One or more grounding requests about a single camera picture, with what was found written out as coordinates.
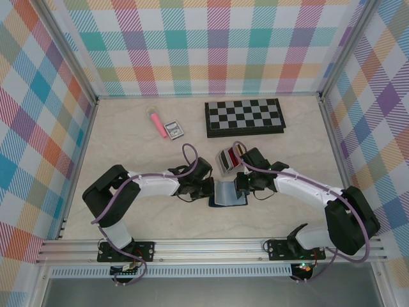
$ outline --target marble pattern surface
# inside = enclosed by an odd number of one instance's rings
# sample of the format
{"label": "marble pattern surface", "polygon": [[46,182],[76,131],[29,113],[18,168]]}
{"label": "marble pattern surface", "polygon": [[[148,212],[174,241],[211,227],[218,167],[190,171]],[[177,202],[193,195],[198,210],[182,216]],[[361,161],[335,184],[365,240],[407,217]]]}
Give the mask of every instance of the marble pattern surface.
{"label": "marble pattern surface", "polygon": [[[184,143],[193,144],[199,155],[213,165],[216,180],[220,178],[217,152],[239,140],[247,148],[258,147],[271,163],[285,162],[305,176],[341,187],[316,97],[278,98],[287,125],[284,134],[214,139],[206,138],[204,102],[249,97],[102,100],[63,238],[102,237],[90,224],[93,216],[81,195],[112,165],[122,164],[129,171],[141,173],[173,168],[185,163],[181,154]],[[175,141],[162,139],[146,116],[148,106],[157,106],[163,123],[178,120],[185,135]],[[188,157],[193,159],[192,152]],[[224,180],[233,181],[234,177]],[[263,191],[258,197],[269,194]],[[265,201],[250,195],[248,206],[217,209],[210,208],[207,200],[184,203],[176,197],[155,196],[136,200],[125,222],[136,239],[203,239],[283,237],[302,223],[323,223],[324,218],[316,209],[283,194]]]}

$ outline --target metal rail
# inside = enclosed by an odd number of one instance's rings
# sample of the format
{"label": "metal rail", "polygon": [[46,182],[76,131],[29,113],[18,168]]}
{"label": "metal rail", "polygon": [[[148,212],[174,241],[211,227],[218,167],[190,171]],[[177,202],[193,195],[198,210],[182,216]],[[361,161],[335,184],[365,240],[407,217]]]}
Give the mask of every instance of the metal rail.
{"label": "metal rail", "polygon": [[64,60],[71,68],[71,71],[78,80],[78,83],[81,85],[82,90],[87,95],[88,99],[92,100],[92,102],[96,104],[98,96],[92,88],[92,85],[85,75],[80,63],[78,62],[78,59],[71,49],[70,44],[66,40],[64,33],[58,26],[58,23],[50,11],[50,8],[47,4],[45,4],[44,0],[31,0],[31,4],[36,10],[38,16],[40,16],[41,21],[45,24],[47,30],[49,30],[53,42],[56,44]]}
{"label": "metal rail", "polygon": [[332,122],[330,118],[326,104],[319,97],[317,97],[317,101],[318,101],[318,106],[320,107],[325,129],[327,130],[327,135],[330,141],[332,153],[334,154],[335,162],[337,164],[339,176],[341,177],[343,186],[347,188],[353,184],[348,174],[348,168],[346,167],[346,162],[345,162],[343,152],[341,150],[341,147],[339,146],[337,137],[335,135],[334,123]]}
{"label": "metal rail", "polygon": [[[196,265],[196,264],[296,264],[299,260],[269,261],[263,251],[263,243],[269,238],[259,239],[159,239],[153,240],[155,256],[148,265]],[[37,258],[40,265],[101,265],[96,261],[98,240],[48,240]],[[364,255],[360,249],[354,259]],[[332,253],[327,252],[329,262]],[[387,255],[378,237],[371,239],[371,253],[367,261],[382,262]],[[346,262],[337,257],[336,262]]]}
{"label": "metal rail", "polygon": [[68,219],[68,215],[70,213],[72,200],[74,198],[75,190],[77,188],[79,175],[82,169],[82,163],[84,163],[85,153],[88,147],[89,140],[91,139],[92,128],[94,127],[96,112],[98,111],[98,104],[92,107],[91,116],[89,117],[89,123],[87,127],[87,131],[85,132],[84,142],[81,147],[81,151],[79,153],[79,158],[77,161],[77,165],[75,166],[74,174],[72,177],[72,183],[70,186],[70,190],[68,191],[68,195],[63,207],[63,214],[60,216],[58,220],[59,227],[56,228],[54,233],[54,238],[62,238],[62,233],[65,229],[66,220]]}
{"label": "metal rail", "polygon": [[[50,278],[112,278],[109,265],[54,266]],[[143,270],[122,272],[121,277],[134,278]],[[291,264],[227,264],[227,265],[160,265],[149,266],[144,278],[209,278],[291,276]]]}

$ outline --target robotic arm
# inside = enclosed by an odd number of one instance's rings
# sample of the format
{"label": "robotic arm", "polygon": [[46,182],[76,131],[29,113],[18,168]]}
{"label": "robotic arm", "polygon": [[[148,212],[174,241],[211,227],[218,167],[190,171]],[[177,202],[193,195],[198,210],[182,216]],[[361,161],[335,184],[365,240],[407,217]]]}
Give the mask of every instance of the robotic arm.
{"label": "robotic arm", "polygon": [[[336,196],[330,194],[334,191],[347,199],[360,216],[368,237],[374,236],[380,229],[380,224],[362,192],[356,187],[347,189],[325,185],[326,191],[299,180],[298,173],[287,164],[275,162],[272,165],[264,159],[257,148],[253,148],[241,156],[243,161],[257,169],[284,171],[294,174],[294,178],[280,175],[248,171],[238,173],[235,179],[237,191],[262,191],[270,189],[274,192],[284,193],[302,200],[318,209],[326,218],[326,226],[313,226],[302,224],[292,231],[288,237],[288,247],[296,256],[301,250],[317,247],[335,246],[347,255],[354,255],[364,244],[362,230],[353,216]],[[312,183],[322,185],[309,179]]]}
{"label": "robotic arm", "polygon": [[[188,173],[193,167],[179,166],[162,172],[164,175],[181,175]],[[180,178],[142,177],[133,179],[119,191],[110,209],[99,220],[99,225],[106,233],[111,242],[118,248],[124,249],[132,242],[123,221],[123,216],[135,199],[153,195],[177,196],[190,194],[192,200],[205,198],[213,195],[213,177],[204,177],[212,171],[210,164],[200,157],[197,166],[187,176]],[[122,183],[140,175],[132,171],[128,172],[122,165],[114,165],[106,171],[96,182],[87,188],[82,199],[95,217],[98,217],[108,206],[113,195],[111,189],[117,190]]]}

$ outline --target plaid wallpaper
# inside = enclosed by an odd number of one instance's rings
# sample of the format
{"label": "plaid wallpaper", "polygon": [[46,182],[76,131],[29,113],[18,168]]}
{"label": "plaid wallpaper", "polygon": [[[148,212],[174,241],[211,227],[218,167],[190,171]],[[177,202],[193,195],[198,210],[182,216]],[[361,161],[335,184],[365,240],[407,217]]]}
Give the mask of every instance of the plaid wallpaper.
{"label": "plaid wallpaper", "polygon": [[331,61],[327,67],[327,70],[324,73],[324,76],[320,82],[320,85],[318,86],[318,92],[321,92],[323,90],[323,87],[325,85],[325,83],[328,80],[329,75],[331,74],[331,71],[336,63],[336,61],[338,60],[339,56],[341,55],[342,51],[344,50],[344,46],[345,43],[347,42],[347,40],[349,39],[350,35],[352,34],[352,29],[353,27],[355,27],[357,21],[359,20],[359,17],[362,13],[362,11],[364,10],[365,4],[367,3],[367,0],[360,0],[359,4],[357,6],[357,8],[355,9],[355,11],[353,12],[352,18],[348,24],[348,27],[346,27],[346,30],[344,32],[343,37],[341,38],[341,40],[338,43],[337,49],[334,52],[334,55],[331,58]]}
{"label": "plaid wallpaper", "polygon": [[0,306],[22,306],[52,239],[91,103],[28,0],[0,0]]}
{"label": "plaid wallpaper", "polygon": [[47,2],[95,90],[122,96],[316,92],[365,1]]}
{"label": "plaid wallpaper", "polygon": [[381,222],[409,299],[409,0],[382,2],[327,98],[353,184]]}

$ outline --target aluminum frame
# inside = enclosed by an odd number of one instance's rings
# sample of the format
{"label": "aluminum frame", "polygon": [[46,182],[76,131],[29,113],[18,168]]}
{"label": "aluminum frame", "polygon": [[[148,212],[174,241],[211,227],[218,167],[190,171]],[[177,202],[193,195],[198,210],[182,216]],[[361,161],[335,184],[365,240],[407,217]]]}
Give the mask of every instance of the aluminum frame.
{"label": "aluminum frame", "polygon": [[[67,203],[64,209],[63,222],[66,221],[70,210],[71,200],[75,187],[77,185],[81,165],[85,156],[86,147],[91,135],[93,122],[95,120],[96,111],[98,108],[98,98],[93,91],[88,78],[84,75],[84,72],[77,61],[75,55],[68,42],[66,41],[63,33],[59,29],[54,17],[52,16],[48,6],[43,0],[31,0],[34,8],[39,16],[44,21],[47,29],[50,31],[53,40],[56,41],[63,57],[66,59],[70,68],[73,70],[74,75],[79,80],[81,86],[85,90],[87,96],[94,102],[95,108],[91,116],[90,125],[88,127],[84,145],[80,153],[78,167],[75,171],[73,184],[70,194],[68,195]],[[326,85],[323,88],[324,101],[318,100],[321,113],[323,115],[325,127],[327,129],[328,138],[336,158],[336,162],[343,180],[344,186],[350,185],[350,179],[346,171],[341,152],[337,145],[334,128],[331,126],[330,118],[325,107],[325,96],[329,93],[342,69],[344,68],[350,54],[354,51],[360,37],[362,36],[366,26],[369,24],[372,15],[375,13],[380,0],[368,1],[364,12],[357,22],[353,30],[353,34],[350,36],[346,43],[344,50],[341,53],[341,57],[337,61],[333,71],[330,73],[330,77]],[[302,93],[303,95],[314,95],[313,93]],[[149,266],[160,267],[161,265],[200,265],[200,264],[271,264],[271,263],[299,263],[299,261],[281,261],[271,262],[268,260],[268,256],[262,250],[262,243],[269,238],[258,239],[197,239],[197,240],[154,240],[156,245],[155,259]],[[44,242],[42,250],[38,256],[37,268],[38,279],[36,282],[36,288],[28,300],[28,306],[41,306],[45,291],[47,288],[48,280],[52,272],[52,268],[55,265],[71,266],[83,265],[84,267],[101,265],[96,262],[97,240],[48,240]],[[360,258],[364,254],[364,250],[361,249],[354,257]],[[327,252],[327,259],[321,262],[329,262],[332,258],[332,254]],[[336,262],[345,262],[342,258],[337,258]],[[393,294],[388,291],[389,279],[384,274],[384,264],[387,261],[387,255],[383,249],[382,243],[378,237],[371,239],[371,254],[369,257],[370,262],[373,264],[373,270],[377,277],[378,286],[380,288],[382,299],[386,306],[397,306],[393,299]]]}

